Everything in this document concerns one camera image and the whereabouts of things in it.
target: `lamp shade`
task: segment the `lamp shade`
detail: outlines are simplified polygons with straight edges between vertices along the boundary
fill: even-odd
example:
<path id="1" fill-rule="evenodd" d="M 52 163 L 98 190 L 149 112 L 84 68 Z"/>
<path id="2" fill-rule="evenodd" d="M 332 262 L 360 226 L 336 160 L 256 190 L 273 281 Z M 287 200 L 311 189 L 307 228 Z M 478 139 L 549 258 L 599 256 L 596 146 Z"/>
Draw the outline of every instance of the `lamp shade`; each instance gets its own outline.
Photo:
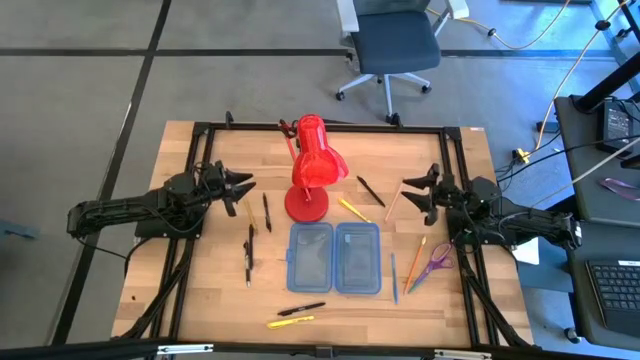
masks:
<path id="1" fill-rule="evenodd" d="M 344 159 L 329 147 L 324 121 L 318 115 L 305 115 L 298 121 L 300 154 L 293 164 L 293 185 L 317 188 L 334 184 L 349 174 Z"/>

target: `container lid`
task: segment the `container lid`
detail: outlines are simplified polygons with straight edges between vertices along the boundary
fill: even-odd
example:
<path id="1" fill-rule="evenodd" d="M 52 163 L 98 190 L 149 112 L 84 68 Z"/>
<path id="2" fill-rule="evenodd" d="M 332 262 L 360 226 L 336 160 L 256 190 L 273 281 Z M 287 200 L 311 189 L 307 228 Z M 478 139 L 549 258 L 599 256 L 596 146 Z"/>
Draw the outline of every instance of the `container lid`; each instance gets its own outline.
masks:
<path id="1" fill-rule="evenodd" d="M 345 294 L 377 294 L 380 273 L 380 229 L 374 223 L 342 223 L 336 227 L 336 290 Z"/>
<path id="2" fill-rule="evenodd" d="M 329 292 L 332 254 L 331 224 L 293 224 L 287 250 L 287 288 L 294 292 Z"/>

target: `gray office chair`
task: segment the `gray office chair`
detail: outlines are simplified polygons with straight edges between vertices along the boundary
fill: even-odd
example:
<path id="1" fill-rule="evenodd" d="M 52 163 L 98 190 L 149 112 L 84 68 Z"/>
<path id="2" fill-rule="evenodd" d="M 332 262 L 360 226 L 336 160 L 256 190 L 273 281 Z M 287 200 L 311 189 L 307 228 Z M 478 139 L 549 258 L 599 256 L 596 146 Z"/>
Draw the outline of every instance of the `gray office chair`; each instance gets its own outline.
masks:
<path id="1" fill-rule="evenodd" d="M 413 71 L 431 69 L 440 63 L 436 35 L 447 18 L 469 16 L 464 0 L 445 0 L 447 8 L 431 26 L 425 13 L 430 0 L 337 0 L 342 26 L 342 44 L 354 47 L 360 62 L 360 77 L 342 86 L 344 91 L 373 77 L 384 81 L 387 98 L 386 121 L 398 125 L 400 116 L 391 104 L 391 77 L 422 85 L 422 93 L 431 91 L 431 83 Z"/>

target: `purple scissors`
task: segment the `purple scissors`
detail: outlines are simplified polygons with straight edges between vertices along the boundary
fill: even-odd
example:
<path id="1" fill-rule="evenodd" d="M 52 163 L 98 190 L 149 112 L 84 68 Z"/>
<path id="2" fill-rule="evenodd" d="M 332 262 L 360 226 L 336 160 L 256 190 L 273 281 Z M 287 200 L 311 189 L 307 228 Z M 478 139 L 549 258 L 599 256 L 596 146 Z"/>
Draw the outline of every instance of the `purple scissors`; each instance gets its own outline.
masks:
<path id="1" fill-rule="evenodd" d="M 413 283 L 413 286 L 411 286 L 411 289 L 409 289 L 409 293 L 412 293 L 418 288 L 418 286 L 422 285 L 424 280 L 427 278 L 427 275 L 429 275 L 433 270 L 453 268 L 453 260 L 447 256 L 452 248 L 453 246 L 450 243 L 444 243 L 433 249 L 431 259 L 429 260 L 427 267 L 422 270 L 420 276 L 418 276 L 416 281 Z"/>

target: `wooden table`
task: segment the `wooden table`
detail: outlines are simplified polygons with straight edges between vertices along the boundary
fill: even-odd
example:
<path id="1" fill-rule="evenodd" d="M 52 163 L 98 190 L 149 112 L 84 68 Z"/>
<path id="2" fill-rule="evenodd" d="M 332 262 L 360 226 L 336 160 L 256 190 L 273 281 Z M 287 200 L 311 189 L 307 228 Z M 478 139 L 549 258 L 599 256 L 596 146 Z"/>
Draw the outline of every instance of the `wooden table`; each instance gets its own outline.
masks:
<path id="1" fill-rule="evenodd" d="M 171 175 L 182 172 L 193 122 L 167 123 L 151 188 L 162 186 Z M 462 128 L 469 177 L 495 180 L 486 136 L 481 128 Z M 420 240 L 427 244 L 418 263 L 424 268 L 431 250 L 449 238 L 442 219 L 432 227 L 423 225 L 424 214 L 402 196 L 387 223 L 386 209 L 378 205 L 356 180 L 360 175 L 390 204 L 401 178 L 419 177 L 433 162 L 442 163 L 438 137 L 423 134 L 329 133 L 330 145 L 347 162 L 348 178 L 327 188 L 330 207 L 325 222 L 359 221 L 342 208 L 343 197 L 381 230 L 382 290 L 375 296 L 293 293 L 286 287 L 285 252 L 293 221 L 284 209 L 284 195 L 291 185 L 292 161 L 281 133 L 276 131 L 216 131 L 212 162 L 221 159 L 234 171 L 254 174 L 256 187 L 246 195 L 259 232 L 255 237 L 252 285 L 244 279 L 243 242 L 248 235 L 248 216 L 240 204 L 238 216 L 229 218 L 221 202 L 214 203 L 197 240 L 188 278 L 180 324 L 180 340 L 264 344 L 333 344 L 420 347 L 469 347 L 460 274 L 438 270 L 411 295 L 392 295 L 390 254 L 396 255 L 399 290 L 407 279 Z M 452 166 L 457 169 L 450 144 Z M 273 232 L 265 228 L 262 193 L 269 199 Z M 153 239 L 135 253 L 129 266 L 113 335 L 128 330 L 158 290 L 168 240 Z M 484 246 L 491 295 L 520 336 L 532 341 L 518 274 L 512 257 L 497 246 Z M 311 311 L 316 320 L 269 330 L 266 323 L 278 320 L 285 308 L 326 301 Z M 166 307 L 161 334 L 167 334 L 173 300 Z M 486 326 L 479 301 L 475 301 L 481 339 Z"/>

